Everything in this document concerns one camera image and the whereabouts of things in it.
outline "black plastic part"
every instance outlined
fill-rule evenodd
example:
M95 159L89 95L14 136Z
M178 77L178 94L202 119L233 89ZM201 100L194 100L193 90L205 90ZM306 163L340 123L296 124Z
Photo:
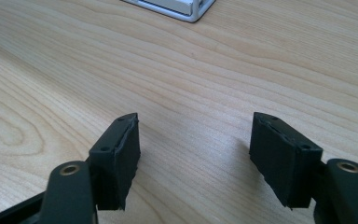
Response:
M95 181L98 210L125 209L140 156L137 114L116 119L89 151L87 159Z
M336 210L330 199L327 187L327 166L320 162L310 178L313 181L312 198L316 201L313 218L316 224L339 224Z
M342 159L327 162L326 188L341 224L358 224L358 163Z
M310 206L320 147L281 119L255 112L249 153L283 206Z
M48 180L38 224L97 223L95 213L87 163L70 161L55 168Z
M18 203L0 213L0 224L32 223L30 217L37 216L42 205L44 192Z

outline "light wood surface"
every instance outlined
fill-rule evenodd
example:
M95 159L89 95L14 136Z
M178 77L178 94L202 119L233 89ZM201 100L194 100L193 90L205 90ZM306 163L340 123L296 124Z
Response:
M125 212L101 223L313 223L249 160L255 111L358 162L358 1L217 0L186 23L118 0L0 0L0 211L138 112Z

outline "black clamp jaw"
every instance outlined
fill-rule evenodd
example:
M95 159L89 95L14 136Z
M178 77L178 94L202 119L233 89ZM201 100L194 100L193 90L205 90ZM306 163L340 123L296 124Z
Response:
M137 114L115 119L86 161L56 167L47 190L0 213L0 224L98 223L96 206L125 209L140 156Z
M283 206L307 208L316 201L317 224L358 224L358 163L321 162L323 150L287 123L255 113L251 161Z

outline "white object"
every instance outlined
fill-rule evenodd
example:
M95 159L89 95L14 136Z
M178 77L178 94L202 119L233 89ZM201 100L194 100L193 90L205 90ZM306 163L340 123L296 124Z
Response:
M181 21L197 21L214 0L123 0Z

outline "wooden table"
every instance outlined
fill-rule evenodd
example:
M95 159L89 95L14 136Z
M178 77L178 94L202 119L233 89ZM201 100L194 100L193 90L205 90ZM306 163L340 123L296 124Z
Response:
M249 160L255 111L358 162L358 1L217 0L186 23L118 0L0 0L0 211L138 112L125 212L101 223L313 223Z

